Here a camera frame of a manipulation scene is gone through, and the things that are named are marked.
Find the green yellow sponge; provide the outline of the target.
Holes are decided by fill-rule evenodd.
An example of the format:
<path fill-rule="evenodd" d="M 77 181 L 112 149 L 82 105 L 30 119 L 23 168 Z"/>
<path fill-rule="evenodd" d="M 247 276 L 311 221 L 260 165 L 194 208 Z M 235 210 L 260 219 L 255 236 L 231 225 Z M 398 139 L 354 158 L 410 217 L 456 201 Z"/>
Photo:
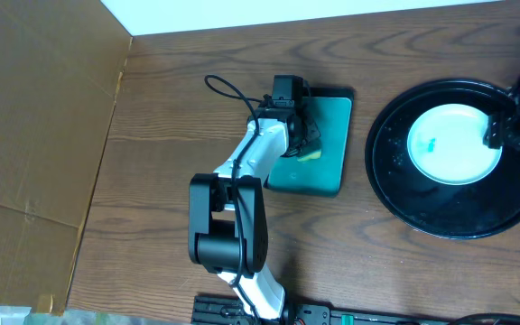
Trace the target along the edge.
<path fill-rule="evenodd" d="M 322 144 L 320 139 L 314 139 L 303 145 L 297 155 L 297 161 L 304 163 L 311 160 L 318 160 L 321 158 Z"/>

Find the mint plate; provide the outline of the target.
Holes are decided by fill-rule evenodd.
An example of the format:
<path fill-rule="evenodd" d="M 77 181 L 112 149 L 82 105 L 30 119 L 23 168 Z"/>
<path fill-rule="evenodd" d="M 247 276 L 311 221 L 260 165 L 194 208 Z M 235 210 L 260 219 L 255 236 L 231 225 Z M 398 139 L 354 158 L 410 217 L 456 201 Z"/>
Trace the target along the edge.
<path fill-rule="evenodd" d="M 445 104 L 421 114 L 407 136 L 407 152 L 424 176 L 445 185 L 467 185 L 488 176 L 501 149 L 485 145 L 488 115 L 463 104 Z"/>

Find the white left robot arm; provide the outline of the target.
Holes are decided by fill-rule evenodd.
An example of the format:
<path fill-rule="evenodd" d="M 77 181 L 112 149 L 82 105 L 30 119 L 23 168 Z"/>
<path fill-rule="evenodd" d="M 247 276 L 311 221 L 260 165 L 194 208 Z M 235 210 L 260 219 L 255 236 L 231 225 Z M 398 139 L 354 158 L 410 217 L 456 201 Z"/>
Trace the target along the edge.
<path fill-rule="evenodd" d="M 235 291 L 254 322 L 279 321 L 285 290 L 265 260 L 268 231 L 263 187 L 281 158 L 321 155 L 320 131 L 308 110 L 309 83 L 294 75 L 274 77 L 272 94 L 232 98 L 250 111 L 235 151 L 212 173 L 197 173 L 189 187 L 189 256 Z"/>

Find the green rectangular water tray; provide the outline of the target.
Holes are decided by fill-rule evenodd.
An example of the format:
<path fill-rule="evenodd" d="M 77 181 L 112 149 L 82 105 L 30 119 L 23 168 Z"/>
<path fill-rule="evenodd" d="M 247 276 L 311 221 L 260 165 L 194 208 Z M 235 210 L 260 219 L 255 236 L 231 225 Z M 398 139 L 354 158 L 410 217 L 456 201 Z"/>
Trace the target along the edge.
<path fill-rule="evenodd" d="M 308 162 L 298 162 L 296 156 L 278 159 L 265 182 L 267 189 L 325 197 L 338 194 L 354 97 L 352 88 L 311 88 L 311 95 L 304 98 L 320 130 L 321 158 Z"/>

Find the black round tray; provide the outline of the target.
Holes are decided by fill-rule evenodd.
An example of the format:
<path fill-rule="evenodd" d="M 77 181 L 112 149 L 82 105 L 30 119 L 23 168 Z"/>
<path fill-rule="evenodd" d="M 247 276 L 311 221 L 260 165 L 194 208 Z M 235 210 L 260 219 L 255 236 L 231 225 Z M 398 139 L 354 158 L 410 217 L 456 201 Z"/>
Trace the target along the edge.
<path fill-rule="evenodd" d="M 520 151 L 501 147 L 497 167 L 467 185 L 424 176 L 407 152 L 413 122 L 445 104 L 475 107 L 490 116 L 514 108 L 508 92 L 474 79 L 423 83 L 393 99 L 373 124 L 366 144 L 367 177 L 386 208 L 412 228 L 452 239 L 490 237 L 520 222 Z"/>

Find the brown cardboard panel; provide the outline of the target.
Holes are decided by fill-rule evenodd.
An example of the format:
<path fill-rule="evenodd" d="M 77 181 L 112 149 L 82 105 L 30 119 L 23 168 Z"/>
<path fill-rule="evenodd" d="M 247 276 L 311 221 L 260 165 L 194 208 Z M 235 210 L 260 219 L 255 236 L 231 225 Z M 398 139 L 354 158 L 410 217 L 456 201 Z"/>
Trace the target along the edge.
<path fill-rule="evenodd" d="M 66 309 L 131 41 L 98 0 L 0 0 L 0 305 Z"/>

